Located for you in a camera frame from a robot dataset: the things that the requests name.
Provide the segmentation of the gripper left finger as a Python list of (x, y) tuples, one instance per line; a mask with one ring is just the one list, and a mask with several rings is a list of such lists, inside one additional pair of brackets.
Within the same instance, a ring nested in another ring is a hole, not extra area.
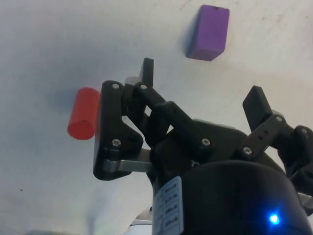
[(102, 84), (97, 111), (94, 176), (103, 181), (144, 172), (181, 171), (190, 161), (202, 163), (211, 141), (175, 103), (153, 88), (154, 61), (145, 58), (138, 77), (125, 84)]

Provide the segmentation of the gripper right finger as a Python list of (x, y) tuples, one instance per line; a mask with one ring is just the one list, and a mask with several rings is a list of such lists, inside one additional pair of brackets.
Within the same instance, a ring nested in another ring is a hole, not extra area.
[(268, 147), (277, 150), (287, 176), (313, 179), (313, 131), (292, 128), (282, 114), (274, 112), (261, 87), (253, 86), (243, 101), (251, 134), (242, 143), (242, 157), (258, 162)]

